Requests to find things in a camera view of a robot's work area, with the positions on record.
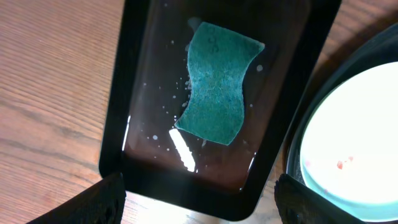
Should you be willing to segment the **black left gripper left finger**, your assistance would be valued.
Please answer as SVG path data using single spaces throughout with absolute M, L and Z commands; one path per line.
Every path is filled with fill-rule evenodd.
M 122 174 L 113 173 L 29 224 L 120 224 L 125 200 Z

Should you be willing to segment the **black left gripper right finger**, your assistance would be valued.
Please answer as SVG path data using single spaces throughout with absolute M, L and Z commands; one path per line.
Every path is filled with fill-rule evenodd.
M 362 224 L 287 174 L 275 182 L 274 199 L 283 224 Z

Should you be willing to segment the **green scrubbing sponge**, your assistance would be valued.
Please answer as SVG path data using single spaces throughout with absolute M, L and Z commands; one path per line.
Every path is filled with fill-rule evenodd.
M 264 49 L 262 42 L 202 22 L 188 49 L 191 94 L 176 127 L 204 140 L 230 145 L 244 122 L 245 74 Z

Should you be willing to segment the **light blue plate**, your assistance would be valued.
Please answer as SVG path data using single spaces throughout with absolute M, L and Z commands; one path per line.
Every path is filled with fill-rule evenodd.
M 312 113 L 300 143 L 307 187 L 365 222 L 397 220 L 397 64 L 355 72 Z

